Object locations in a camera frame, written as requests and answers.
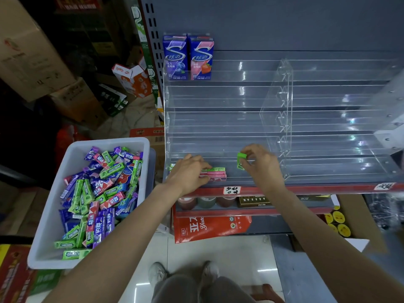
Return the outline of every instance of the orange product box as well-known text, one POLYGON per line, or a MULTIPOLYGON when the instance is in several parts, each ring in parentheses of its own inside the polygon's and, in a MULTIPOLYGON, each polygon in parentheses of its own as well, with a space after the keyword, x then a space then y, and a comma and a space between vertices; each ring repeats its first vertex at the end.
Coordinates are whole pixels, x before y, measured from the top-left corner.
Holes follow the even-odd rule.
POLYGON ((115 64, 112 72, 130 94, 141 98, 152 94, 152 84, 150 83, 149 76, 139 65, 130 69, 115 64))

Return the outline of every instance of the white floor tile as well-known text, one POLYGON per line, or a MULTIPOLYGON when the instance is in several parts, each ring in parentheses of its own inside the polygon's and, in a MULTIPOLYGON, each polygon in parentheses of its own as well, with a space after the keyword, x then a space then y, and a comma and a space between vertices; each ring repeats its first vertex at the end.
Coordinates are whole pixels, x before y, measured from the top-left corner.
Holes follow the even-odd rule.
POLYGON ((227 236, 175 244, 169 238, 168 271, 217 263, 220 275, 247 290, 253 285, 270 284, 282 291, 274 253, 268 236, 227 236))
POLYGON ((149 267, 158 261, 167 268, 167 240, 165 234, 154 234, 119 303, 151 302, 153 290, 149 284, 149 267))

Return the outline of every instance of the shoe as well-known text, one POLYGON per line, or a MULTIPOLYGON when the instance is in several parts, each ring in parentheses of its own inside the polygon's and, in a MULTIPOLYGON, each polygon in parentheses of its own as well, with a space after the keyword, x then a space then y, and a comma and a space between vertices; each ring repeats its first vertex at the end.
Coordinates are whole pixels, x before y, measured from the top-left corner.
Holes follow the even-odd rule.
POLYGON ((167 279, 168 272, 164 269, 163 265, 160 263, 154 263, 149 268, 149 282, 151 287, 154 289, 154 286, 161 281, 167 279))
POLYGON ((219 267, 213 261, 207 261, 202 270, 200 289, 211 286, 219 277, 219 267))

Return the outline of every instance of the brown cardboard box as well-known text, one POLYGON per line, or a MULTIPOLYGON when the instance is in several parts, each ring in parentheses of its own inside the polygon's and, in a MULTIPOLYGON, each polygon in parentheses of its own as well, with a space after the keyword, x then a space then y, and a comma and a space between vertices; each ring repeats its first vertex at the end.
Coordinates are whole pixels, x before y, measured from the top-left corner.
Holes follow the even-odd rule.
POLYGON ((164 169, 164 161, 166 159, 164 128, 134 128, 130 130, 129 137, 146 137, 149 139, 150 147, 154 148, 156 153, 155 169, 164 169))
POLYGON ((81 77, 73 84, 49 96, 63 116, 90 128, 96 129, 108 118, 107 113, 81 77))
POLYGON ((46 35, 18 0, 0 0, 0 77, 30 102, 74 82, 46 35))
MULTIPOLYGON (((371 253, 387 253, 383 236, 361 194, 338 195, 341 211, 345 215, 346 225, 351 229, 352 237, 346 240, 356 249, 371 253)), ((303 251, 294 235, 290 236, 296 252, 303 251)))
POLYGON ((48 190, 39 187, 20 189, 13 210, 0 223, 0 235, 34 237, 48 195, 48 190))

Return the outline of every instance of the handwritten label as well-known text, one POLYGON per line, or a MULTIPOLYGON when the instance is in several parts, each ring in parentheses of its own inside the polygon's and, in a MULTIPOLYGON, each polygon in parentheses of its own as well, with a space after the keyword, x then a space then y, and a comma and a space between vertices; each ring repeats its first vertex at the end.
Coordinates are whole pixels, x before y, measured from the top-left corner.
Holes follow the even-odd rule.
POLYGON ((390 190, 393 186, 394 183, 380 183, 377 184, 375 188, 373 188, 373 190, 390 190))
POLYGON ((224 195, 238 195, 241 191, 241 186, 228 186, 223 188, 224 195))

